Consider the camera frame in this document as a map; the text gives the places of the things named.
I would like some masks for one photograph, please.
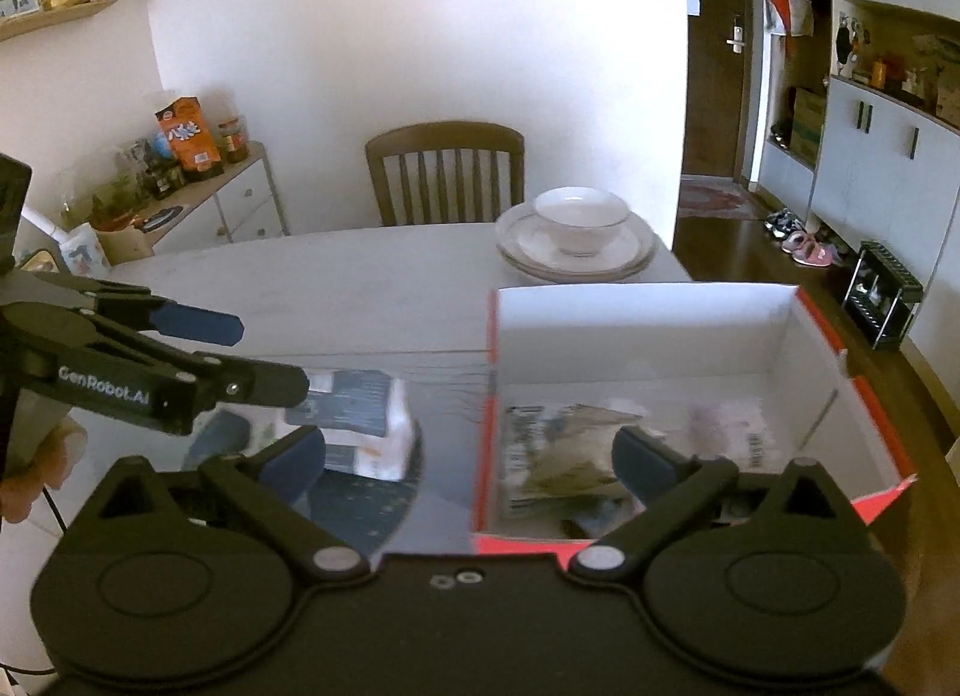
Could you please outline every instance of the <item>door handle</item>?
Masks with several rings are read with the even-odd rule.
[[[739,14],[733,15],[733,40],[728,39],[727,45],[733,47],[735,55],[742,55],[746,42],[743,40],[743,18]]]

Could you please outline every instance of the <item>cardboard box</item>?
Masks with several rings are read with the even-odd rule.
[[[593,406],[630,400],[653,418],[664,406],[758,399],[784,461],[820,461],[872,521],[913,481],[914,469],[866,380],[846,375],[843,349],[805,293],[781,285],[495,293],[494,383],[474,506],[477,551],[554,552],[566,562],[588,543],[563,539],[558,520],[501,512],[502,415],[533,398]]]
[[[790,151],[810,163],[817,164],[820,153],[820,138],[827,117],[827,99],[805,89],[797,90],[793,109],[793,134],[790,136]]]

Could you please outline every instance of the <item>cable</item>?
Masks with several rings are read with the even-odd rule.
[[[54,502],[54,497],[50,494],[50,490],[44,488],[43,497],[46,499],[47,506],[50,507],[50,511],[54,514],[54,517],[56,517],[56,525],[59,525],[59,527],[61,527],[61,531],[66,533],[64,516],[60,514],[59,509],[56,508],[56,503]],[[0,669],[3,669],[8,676],[11,675],[11,673],[26,675],[27,677],[47,677],[48,675],[56,674],[56,669],[19,669],[16,666],[8,666],[2,661],[0,661]]]
[[[61,533],[66,533],[66,523],[64,522],[64,516],[61,515],[59,513],[59,509],[56,508],[56,504],[54,503],[54,498],[52,495],[50,495],[50,490],[47,490],[47,488],[44,488],[43,497],[47,500],[47,506],[50,507],[50,511],[54,514],[54,517],[56,517],[56,525],[59,525],[59,527],[61,527]]]

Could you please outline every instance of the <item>stacked plates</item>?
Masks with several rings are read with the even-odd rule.
[[[636,214],[630,214],[606,248],[590,257],[558,250],[546,224],[532,204],[514,206],[496,222],[496,245],[514,268],[555,284],[620,281],[643,271],[656,251],[653,229]]]

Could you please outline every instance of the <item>wooden floor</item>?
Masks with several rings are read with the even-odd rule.
[[[954,436],[899,352],[875,352],[834,293],[842,274],[805,269],[779,251],[761,221],[682,218],[674,252],[697,281],[803,286],[837,329],[851,369],[870,381],[901,433],[919,480],[875,527],[911,604],[884,673],[905,694],[960,694],[960,488],[944,460]]]

